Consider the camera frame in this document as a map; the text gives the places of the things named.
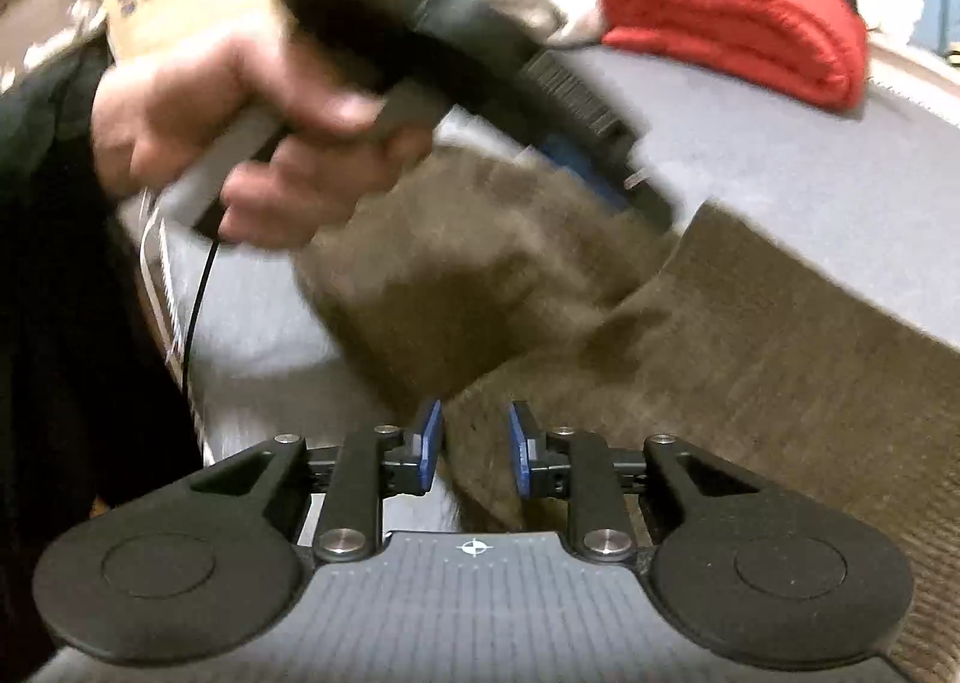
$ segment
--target brown cloth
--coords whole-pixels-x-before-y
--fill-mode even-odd
[[[960,672],[960,357],[747,224],[679,245],[563,172],[441,149],[298,258],[320,315],[397,415],[445,400],[448,466],[524,525],[506,405],[639,448],[671,432],[890,535],[917,577],[893,655]]]

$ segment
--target black sleeve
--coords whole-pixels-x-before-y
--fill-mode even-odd
[[[43,547],[200,468],[186,402],[139,307],[99,186],[99,38],[0,97],[0,680],[52,651],[30,597]]]

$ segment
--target gray handle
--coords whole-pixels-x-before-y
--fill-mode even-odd
[[[436,128],[453,108],[447,97],[414,80],[402,80],[384,98],[373,126],[377,135],[411,122]],[[252,159],[282,128],[282,118],[266,104],[252,104],[241,111],[203,157],[160,194],[160,216],[186,227],[197,226],[210,205],[219,200],[233,167]]]
[[[878,656],[822,672],[720,658],[666,622],[632,571],[574,558],[555,534],[409,532],[368,561],[320,568],[277,625],[219,658],[130,670],[66,651],[32,683],[239,679],[909,683]]]

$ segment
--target metal screw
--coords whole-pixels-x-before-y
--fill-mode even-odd
[[[623,555],[633,546],[628,534],[613,528],[597,528],[584,535],[584,547],[605,558]]]
[[[363,549],[367,538],[355,528],[331,528],[320,534],[318,544],[325,553],[333,555],[349,555]]]

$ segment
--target black cable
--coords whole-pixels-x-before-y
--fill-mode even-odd
[[[213,259],[220,248],[220,240],[210,243],[210,252],[206,255],[206,265],[200,275],[200,284],[197,285],[197,296],[193,299],[193,311],[190,313],[190,325],[186,329],[184,342],[184,376],[181,378],[181,392],[186,402],[190,402],[190,349],[193,347],[193,334],[197,330],[197,316],[200,314],[200,304],[203,304],[203,292],[206,290],[206,281],[210,279],[210,269],[213,268]]]

